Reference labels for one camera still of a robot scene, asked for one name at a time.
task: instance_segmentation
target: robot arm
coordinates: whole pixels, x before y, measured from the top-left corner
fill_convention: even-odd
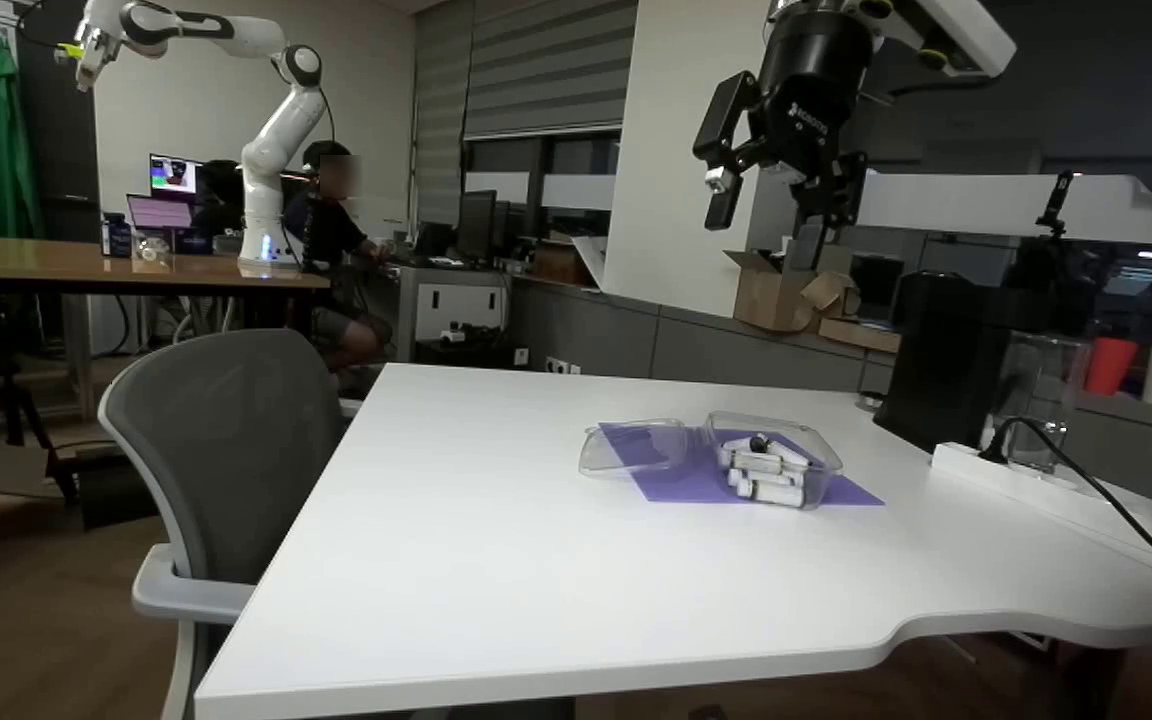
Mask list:
[[[277,19],[177,12],[155,0],[88,0],[77,45],[64,55],[77,65],[77,89],[88,91],[120,50],[163,55],[177,37],[213,39],[228,55],[265,55],[292,83],[288,102],[241,152],[249,225],[241,262],[280,265],[288,262],[280,172],[325,117],[325,61],[306,45],[288,45]]]
[[[863,157],[841,152],[863,75],[889,39],[950,75],[1000,75],[1017,45],[981,0],[772,0],[762,71],[722,81],[709,105],[691,152],[709,163],[713,205],[705,227],[729,227],[739,172],[787,163],[800,221],[841,227],[857,217]]]

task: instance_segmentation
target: purple mat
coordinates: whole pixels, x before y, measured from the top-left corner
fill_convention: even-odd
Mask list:
[[[729,490],[709,435],[700,428],[660,428],[660,426],[605,426],[626,478],[650,503],[750,503]],[[818,503],[885,503],[847,478],[826,478]]]

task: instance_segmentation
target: man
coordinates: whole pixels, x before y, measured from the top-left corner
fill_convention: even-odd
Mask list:
[[[303,267],[333,275],[333,302],[313,308],[313,332],[337,348],[333,373],[379,362],[389,345],[384,262],[353,225],[342,202],[353,193],[353,152],[337,141],[303,149],[306,188],[292,196],[284,225],[303,241]]]

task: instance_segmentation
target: white table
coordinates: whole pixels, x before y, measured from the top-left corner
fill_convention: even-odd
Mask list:
[[[576,471],[598,419],[814,426],[885,507],[680,507]],[[333,717],[857,671],[907,636],[1152,643],[1152,564],[845,394],[389,367],[207,669],[198,717]]]

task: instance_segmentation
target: chair armrest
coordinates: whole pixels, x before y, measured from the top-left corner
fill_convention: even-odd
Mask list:
[[[252,598],[252,585],[217,585],[217,582],[177,575],[169,543],[149,550],[131,582],[131,605],[142,617],[160,617],[160,619],[236,623],[249,598]]]

